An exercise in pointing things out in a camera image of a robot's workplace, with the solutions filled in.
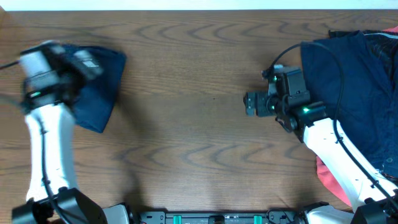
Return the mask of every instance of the wooden tabletop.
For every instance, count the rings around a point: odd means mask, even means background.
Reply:
[[[44,40],[123,51],[127,65],[103,134],[76,127],[81,191],[102,207],[266,210],[318,201],[347,208],[317,179],[315,155],[274,118],[245,115],[246,91],[285,48],[328,30],[387,29],[398,11],[11,12],[2,17],[0,63]],[[299,51],[286,65],[300,65]],[[19,67],[0,93],[19,97]],[[0,222],[25,202],[29,133],[0,105]]]

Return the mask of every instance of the black fabric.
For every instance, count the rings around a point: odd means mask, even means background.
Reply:
[[[398,93],[394,89],[398,58],[394,53],[381,57],[377,53],[386,51],[375,50],[387,44],[396,48],[398,41],[391,38],[378,42],[375,39],[380,37],[362,32],[339,36],[316,40],[342,62],[345,92],[338,119],[350,140],[376,169],[398,176]],[[311,45],[302,47],[301,54],[312,100],[324,101],[328,114],[333,116],[340,90],[336,63],[327,51]]]
[[[104,73],[81,89],[73,105],[76,123],[83,128],[102,133],[116,101],[126,56],[103,47],[64,45],[68,54],[87,50],[99,61]]]

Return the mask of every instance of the folded blue cloth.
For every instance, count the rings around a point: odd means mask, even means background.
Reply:
[[[397,39],[390,41],[398,45]],[[398,55],[391,58],[392,74],[387,74],[362,32],[316,42],[331,49],[343,66],[345,91],[338,119],[345,133],[376,169],[398,177]],[[303,46],[301,55],[312,100],[325,102],[333,116],[340,90],[337,64],[319,47]]]
[[[116,101],[126,56],[103,47],[63,46],[68,54],[73,54],[78,50],[89,51],[104,69],[101,76],[89,81],[81,89],[80,95],[73,105],[78,125],[102,133]]]

